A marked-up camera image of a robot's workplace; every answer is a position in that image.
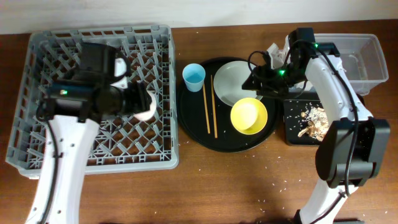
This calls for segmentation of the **pink plastic cup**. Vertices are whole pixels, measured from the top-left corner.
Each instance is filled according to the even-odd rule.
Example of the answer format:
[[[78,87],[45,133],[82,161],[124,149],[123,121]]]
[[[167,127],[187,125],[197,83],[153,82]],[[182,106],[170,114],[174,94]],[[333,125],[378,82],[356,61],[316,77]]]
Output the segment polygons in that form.
[[[133,117],[137,118],[139,121],[148,121],[148,120],[150,120],[154,116],[155,111],[156,111],[157,102],[156,102],[155,95],[153,93],[149,92],[149,91],[147,93],[149,94],[149,96],[150,96],[150,98],[152,100],[152,102],[150,103],[150,106],[149,106],[149,110],[133,115]]]

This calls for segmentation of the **yellow bowl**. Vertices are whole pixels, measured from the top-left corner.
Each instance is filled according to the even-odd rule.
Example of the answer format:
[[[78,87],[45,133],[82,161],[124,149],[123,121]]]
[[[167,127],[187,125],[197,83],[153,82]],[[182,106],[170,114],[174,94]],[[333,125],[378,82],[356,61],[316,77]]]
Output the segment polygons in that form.
[[[265,128],[268,122],[268,112],[260,100],[243,98],[233,105],[230,120],[234,129],[239,133],[254,135]]]

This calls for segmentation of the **food scraps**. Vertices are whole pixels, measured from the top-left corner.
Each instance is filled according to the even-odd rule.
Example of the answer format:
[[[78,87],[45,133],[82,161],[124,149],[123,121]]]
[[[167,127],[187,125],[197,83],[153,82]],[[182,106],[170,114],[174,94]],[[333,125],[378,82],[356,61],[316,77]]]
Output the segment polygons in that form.
[[[297,136],[301,138],[306,134],[309,137],[322,142],[329,129],[329,122],[325,110],[320,107],[311,107],[310,110],[301,112],[300,115],[307,123],[307,126],[299,131]]]

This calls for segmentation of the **white napkin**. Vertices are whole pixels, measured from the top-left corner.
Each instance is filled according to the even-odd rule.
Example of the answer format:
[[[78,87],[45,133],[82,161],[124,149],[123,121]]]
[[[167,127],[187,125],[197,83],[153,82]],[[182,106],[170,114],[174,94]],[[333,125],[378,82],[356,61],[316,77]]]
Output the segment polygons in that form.
[[[277,44],[273,43],[267,52],[271,58],[271,69],[280,68],[283,66],[285,59],[288,59],[287,63],[290,62],[290,57],[287,57],[287,52],[289,51],[289,43],[285,43],[284,48],[280,49]]]

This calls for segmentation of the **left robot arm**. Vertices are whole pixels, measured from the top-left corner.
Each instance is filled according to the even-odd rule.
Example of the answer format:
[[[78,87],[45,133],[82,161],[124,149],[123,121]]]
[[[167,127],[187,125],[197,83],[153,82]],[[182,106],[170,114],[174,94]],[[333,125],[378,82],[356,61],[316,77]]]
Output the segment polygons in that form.
[[[78,223],[91,147],[105,119],[151,119],[157,102],[142,82],[130,83],[131,64],[117,48],[82,45],[80,63],[53,82],[37,108],[46,124],[45,152],[27,223]]]

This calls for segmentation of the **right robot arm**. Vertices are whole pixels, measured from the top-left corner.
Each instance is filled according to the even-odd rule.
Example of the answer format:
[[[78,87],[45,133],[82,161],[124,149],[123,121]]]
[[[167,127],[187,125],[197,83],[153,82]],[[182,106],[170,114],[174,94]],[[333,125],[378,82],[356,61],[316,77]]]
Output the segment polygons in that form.
[[[287,45],[279,67],[263,52],[265,64],[250,69],[242,88],[288,100],[294,84],[313,85],[330,127],[315,154],[319,179],[294,223],[333,223],[351,194],[378,175],[391,129],[362,104],[333,42],[318,42],[311,27],[301,27],[287,36]]]

